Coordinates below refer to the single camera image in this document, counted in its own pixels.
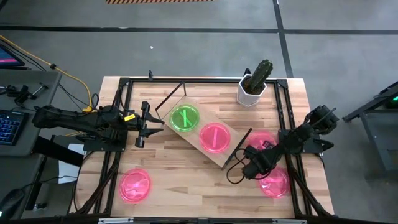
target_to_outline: concrete floor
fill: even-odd
[[[394,0],[280,0],[285,29],[397,30]],[[97,0],[15,0],[0,12],[5,24],[103,27],[196,27],[276,29],[272,0],[107,5]],[[105,75],[240,77],[262,58],[274,62],[273,77],[286,77],[278,34],[98,33],[2,31],[32,53],[83,79],[92,92]],[[397,81],[398,35],[286,35],[292,71],[304,78],[312,108],[337,107],[342,117]],[[62,84],[86,99],[73,80]],[[61,91],[54,106],[77,109]],[[69,130],[43,130],[42,135]],[[398,222],[398,184],[367,183],[377,169],[360,120],[340,122],[324,137],[335,213],[345,218]]]

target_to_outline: white pot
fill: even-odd
[[[242,78],[242,80],[238,83],[238,95],[236,97],[236,100],[238,101],[238,103],[242,104],[245,107],[250,107],[250,106],[254,106],[256,105],[259,100],[260,97],[262,96],[262,94],[264,94],[264,92],[266,91],[267,85],[265,83],[263,83],[263,90],[260,93],[260,95],[252,95],[252,94],[248,94],[243,90],[242,87],[242,82],[243,80],[247,79],[247,77],[251,77],[252,75],[249,74],[245,74]]]

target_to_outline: green plate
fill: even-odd
[[[192,131],[199,123],[199,111],[192,105],[180,105],[173,110],[170,123],[177,131]]]

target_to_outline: wooden table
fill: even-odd
[[[110,105],[120,77],[104,77],[99,94],[100,105]],[[310,111],[304,80],[287,79],[296,125],[300,125]],[[177,86],[176,83],[135,83],[130,109],[138,110],[146,100],[154,108]],[[187,84],[187,95],[216,114],[235,130],[246,133],[249,128],[268,130],[277,134],[280,129],[274,89],[269,86],[258,105],[245,108],[236,102],[236,84]],[[214,162],[184,141],[170,128],[146,139],[144,149],[134,146],[137,133],[130,132],[126,151],[119,165],[116,193],[111,215],[114,217],[211,217],[211,218],[293,218],[290,194],[283,198],[267,198],[256,180],[244,180],[238,185],[226,179]],[[103,152],[94,153],[81,168],[76,200],[79,206],[88,200],[100,179]],[[314,196],[333,213],[328,184],[322,163],[314,155],[302,155],[307,184]],[[285,167],[285,159],[278,166]],[[152,179],[149,196],[140,204],[132,205],[121,200],[119,180],[133,168],[148,171]],[[231,172],[232,179],[241,177],[240,167]],[[103,206],[108,189],[104,191]],[[297,191],[300,208],[304,211],[301,190]]]

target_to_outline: monitor screen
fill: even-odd
[[[25,65],[19,58],[17,58],[9,50],[0,47],[0,67],[13,67]]]

